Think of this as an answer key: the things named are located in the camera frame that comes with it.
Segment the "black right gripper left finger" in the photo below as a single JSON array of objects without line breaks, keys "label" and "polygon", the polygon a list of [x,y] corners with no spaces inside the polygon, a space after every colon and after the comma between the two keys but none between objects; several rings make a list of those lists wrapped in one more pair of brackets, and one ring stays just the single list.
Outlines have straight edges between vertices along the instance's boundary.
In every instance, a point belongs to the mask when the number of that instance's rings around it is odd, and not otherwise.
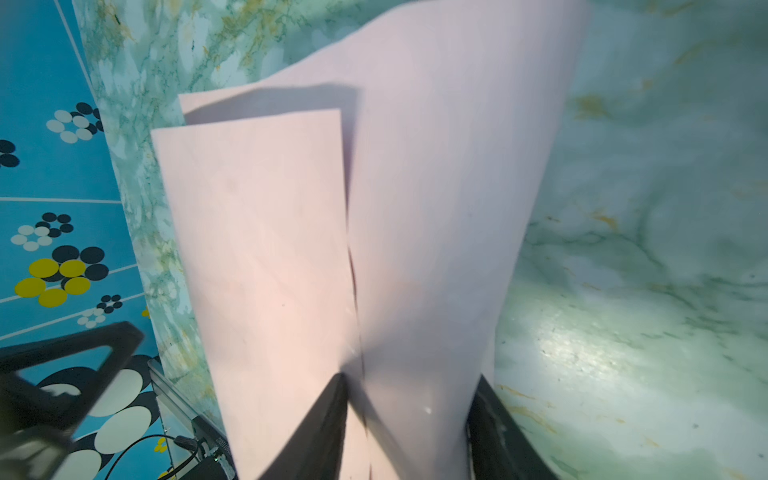
[{"label": "black right gripper left finger", "polygon": [[338,480],[341,472],[349,388],[343,373],[327,383],[261,480]]}]

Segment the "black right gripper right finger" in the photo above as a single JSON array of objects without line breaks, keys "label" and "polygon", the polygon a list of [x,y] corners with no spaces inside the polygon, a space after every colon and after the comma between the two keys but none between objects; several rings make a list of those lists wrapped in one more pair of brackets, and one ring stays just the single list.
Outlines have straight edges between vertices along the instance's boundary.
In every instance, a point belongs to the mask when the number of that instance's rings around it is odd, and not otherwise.
[{"label": "black right gripper right finger", "polygon": [[484,376],[467,418],[474,478],[556,480]]}]

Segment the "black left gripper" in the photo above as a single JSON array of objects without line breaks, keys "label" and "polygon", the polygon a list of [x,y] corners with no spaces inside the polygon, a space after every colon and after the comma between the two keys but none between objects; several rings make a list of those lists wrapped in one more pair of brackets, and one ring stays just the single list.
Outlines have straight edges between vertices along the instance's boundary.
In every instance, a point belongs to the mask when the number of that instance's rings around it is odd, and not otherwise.
[{"label": "black left gripper", "polygon": [[[71,437],[144,339],[129,322],[1,350],[1,477],[50,479]],[[80,393],[55,396],[19,376],[37,365],[105,347],[109,356]]]}]

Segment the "purple wrapping paper sheet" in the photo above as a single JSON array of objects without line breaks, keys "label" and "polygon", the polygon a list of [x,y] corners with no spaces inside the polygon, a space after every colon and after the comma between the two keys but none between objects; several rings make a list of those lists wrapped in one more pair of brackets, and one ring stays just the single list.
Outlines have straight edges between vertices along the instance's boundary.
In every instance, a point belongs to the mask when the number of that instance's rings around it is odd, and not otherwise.
[{"label": "purple wrapping paper sheet", "polygon": [[466,419],[590,5],[418,1],[152,143],[226,436],[260,477],[330,378],[345,479],[465,479]]}]

